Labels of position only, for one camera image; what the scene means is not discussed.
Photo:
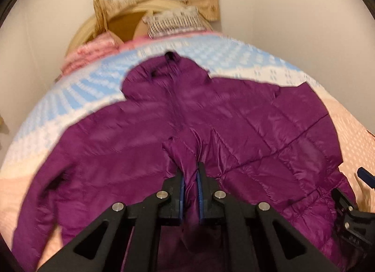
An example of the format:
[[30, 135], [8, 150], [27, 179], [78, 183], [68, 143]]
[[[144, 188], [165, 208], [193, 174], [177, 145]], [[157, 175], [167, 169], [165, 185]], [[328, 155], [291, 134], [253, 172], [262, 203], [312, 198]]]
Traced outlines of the pink folded quilt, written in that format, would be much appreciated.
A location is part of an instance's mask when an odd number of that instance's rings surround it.
[[123, 41], [113, 32], [105, 32], [93, 40], [80, 45], [66, 55], [61, 67], [62, 76], [70, 75], [90, 63], [116, 54], [122, 44]]

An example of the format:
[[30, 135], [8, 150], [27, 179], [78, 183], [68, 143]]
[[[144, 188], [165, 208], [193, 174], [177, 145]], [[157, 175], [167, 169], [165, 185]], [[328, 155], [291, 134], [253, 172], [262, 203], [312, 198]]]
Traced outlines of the polka dot bed cover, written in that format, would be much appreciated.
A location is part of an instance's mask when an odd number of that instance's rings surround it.
[[137, 63], [168, 50], [191, 58], [213, 76], [249, 79], [280, 86], [308, 82], [329, 110], [339, 136], [347, 177], [362, 211], [374, 211], [374, 191], [356, 171], [374, 171], [374, 137], [315, 79], [290, 63], [244, 42], [215, 33], [161, 40], [135, 40], [121, 52], [63, 77], [21, 125], [1, 167], [1, 234], [12, 244], [27, 189], [62, 133], [78, 120], [123, 99], [121, 84]]

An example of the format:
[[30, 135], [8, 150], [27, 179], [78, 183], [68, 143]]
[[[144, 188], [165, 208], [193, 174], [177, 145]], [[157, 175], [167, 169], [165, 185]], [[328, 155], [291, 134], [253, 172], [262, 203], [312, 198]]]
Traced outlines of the striped patterned pillow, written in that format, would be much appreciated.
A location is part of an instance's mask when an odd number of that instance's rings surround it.
[[194, 6], [173, 8], [142, 18], [150, 38], [207, 31], [198, 9]]

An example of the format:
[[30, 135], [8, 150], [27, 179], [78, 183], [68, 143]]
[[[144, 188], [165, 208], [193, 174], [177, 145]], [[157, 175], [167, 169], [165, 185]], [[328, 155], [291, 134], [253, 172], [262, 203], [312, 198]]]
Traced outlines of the purple puffer jacket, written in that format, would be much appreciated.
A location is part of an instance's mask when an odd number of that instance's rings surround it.
[[340, 271], [353, 254], [334, 233], [331, 191], [351, 193], [327, 108], [308, 84], [210, 77], [168, 52], [130, 70], [123, 101], [70, 126], [25, 196], [12, 252], [34, 271], [53, 229], [70, 242], [113, 203], [138, 203], [182, 171], [186, 213], [161, 234], [159, 271], [223, 271], [216, 231], [199, 225], [196, 173], [239, 200], [269, 203]]

